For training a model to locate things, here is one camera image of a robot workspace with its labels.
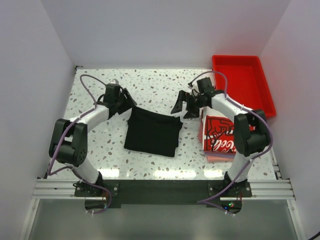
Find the folded black fabric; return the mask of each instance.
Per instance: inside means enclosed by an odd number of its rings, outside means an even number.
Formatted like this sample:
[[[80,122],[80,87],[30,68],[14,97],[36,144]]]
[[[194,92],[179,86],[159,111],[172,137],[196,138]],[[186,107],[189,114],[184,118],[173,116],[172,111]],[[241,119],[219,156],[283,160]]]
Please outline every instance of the folded black fabric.
[[[179,117],[162,115],[134,107],[128,120],[124,148],[174,157],[179,145],[181,128],[182,122]]]

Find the white table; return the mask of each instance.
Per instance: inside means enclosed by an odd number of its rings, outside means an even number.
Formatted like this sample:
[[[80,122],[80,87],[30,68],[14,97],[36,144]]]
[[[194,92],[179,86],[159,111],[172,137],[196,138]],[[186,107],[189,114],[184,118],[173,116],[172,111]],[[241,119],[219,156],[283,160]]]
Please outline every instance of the white table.
[[[179,90],[188,91],[187,83],[204,71],[208,69],[78,69],[64,118],[75,117],[93,106],[79,81],[81,74],[95,76],[105,83],[118,79],[140,108],[170,115]],[[96,98],[105,93],[105,87],[99,82],[88,77],[83,79]],[[207,162],[198,141],[200,119],[181,120],[183,126],[174,158],[124,149],[130,114],[131,110],[115,115],[88,134],[87,157],[104,179],[214,180],[223,179],[231,166],[230,162]],[[175,115],[182,118],[184,114],[185,111]],[[256,159],[249,171],[249,180],[275,180],[274,159],[272,152]],[[61,166],[56,162],[53,170]],[[76,179],[68,170],[48,178]]]

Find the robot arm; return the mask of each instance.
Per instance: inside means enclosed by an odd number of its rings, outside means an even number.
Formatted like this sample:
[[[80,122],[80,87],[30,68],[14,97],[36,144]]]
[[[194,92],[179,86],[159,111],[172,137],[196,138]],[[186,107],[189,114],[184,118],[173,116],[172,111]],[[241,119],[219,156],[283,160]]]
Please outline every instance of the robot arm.
[[[137,103],[131,98],[127,89],[123,89],[118,84],[107,84],[105,94],[99,97],[96,108],[80,118],[68,131],[66,137],[72,137],[72,140],[64,139],[60,149],[58,149],[56,160],[61,164],[72,167],[87,182],[101,186],[102,175],[87,158],[88,133],[116,113],[122,114],[136,105]],[[78,117],[56,121],[49,148],[51,158],[57,150],[63,132],[76,119]]]
[[[238,107],[241,106],[240,103],[232,100],[236,103],[232,104],[226,98],[224,91],[215,90],[209,77],[198,80],[197,88],[197,95],[181,90],[171,114],[181,112],[183,102],[186,102],[187,113],[184,115],[184,119],[198,118],[202,107],[213,108],[230,119],[234,123],[234,145],[237,152],[224,178],[227,183],[234,179],[235,183],[244,183],[247,181],[248,172],[252,166],[252,163],[248,164],[248,161],[270,144],[269,132],[259,119],[250,112],[243,110],[243,107]],[[266,120],[262,110],[253,110],[253,112]],[[237,175],[244,167],[245,169],[237,178]]]

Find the table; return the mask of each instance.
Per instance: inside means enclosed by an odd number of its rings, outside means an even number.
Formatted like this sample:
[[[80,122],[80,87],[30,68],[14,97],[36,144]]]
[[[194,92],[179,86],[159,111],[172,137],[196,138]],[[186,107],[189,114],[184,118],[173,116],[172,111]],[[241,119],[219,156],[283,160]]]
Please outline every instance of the table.
[[[188,82],[209,69],[77,69],[69,96],[65,119],[78,116],[92,108],[93,102],[79,81],[81,74],[89,74],[105,83],[117,79],[127,88],[140,108],[170,115],[179,90],[188,91]],[[84,82],[98,98],[105,87],[89,78]],[[179,147],[175,157],[164,157],[124,149],[127,120],[131,110],[115,115],[101,123],[88,134],[87,157],[104,179],[122,180],[220,180],[231,166],[230,162],[210,163],[198,141],[200,119],[182,119],[185,111],[174,114],[183,122],[179,135]],[[248,173],[249,180],[275,180],[273,151],[255,160]],[[55,162],[53,170],[63,165]],[[76,179],[69,170],[64,170],[49,179]]]

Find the black cloth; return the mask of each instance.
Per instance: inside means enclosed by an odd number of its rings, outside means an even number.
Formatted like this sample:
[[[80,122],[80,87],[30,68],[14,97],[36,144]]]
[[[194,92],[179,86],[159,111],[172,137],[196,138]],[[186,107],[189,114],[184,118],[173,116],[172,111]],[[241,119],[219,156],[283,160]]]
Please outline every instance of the black cloth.
[[[167,116],[133,107],[128,120],[124,148],[128,150],[174,157],[179,145],[179,117]]]

